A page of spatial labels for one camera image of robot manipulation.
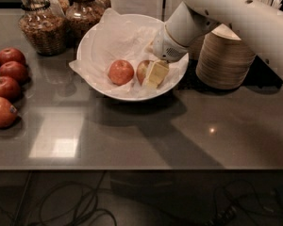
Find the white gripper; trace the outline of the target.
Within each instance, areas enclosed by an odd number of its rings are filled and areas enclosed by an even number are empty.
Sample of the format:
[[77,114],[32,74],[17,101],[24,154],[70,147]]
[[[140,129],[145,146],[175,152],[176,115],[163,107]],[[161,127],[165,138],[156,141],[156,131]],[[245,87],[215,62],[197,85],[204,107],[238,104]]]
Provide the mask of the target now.
[[188,49],[177,44],[169,35],[164,24],[146,47],[146,51],[155,55],[159,59],[150,63],[143,85],[156,89],[164,80],[169,72],[169,62],[177,62],[188,53]]

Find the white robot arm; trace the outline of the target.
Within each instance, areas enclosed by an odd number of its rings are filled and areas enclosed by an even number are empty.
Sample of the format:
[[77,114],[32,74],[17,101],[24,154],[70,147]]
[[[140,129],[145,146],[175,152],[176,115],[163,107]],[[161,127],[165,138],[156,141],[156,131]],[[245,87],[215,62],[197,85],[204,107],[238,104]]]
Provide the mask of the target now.
[[207,86],[238,88],[256,57],[283,80],[283,11],[259,0],[183,0],[150,49],[177,62],[200,37],[196,75]]

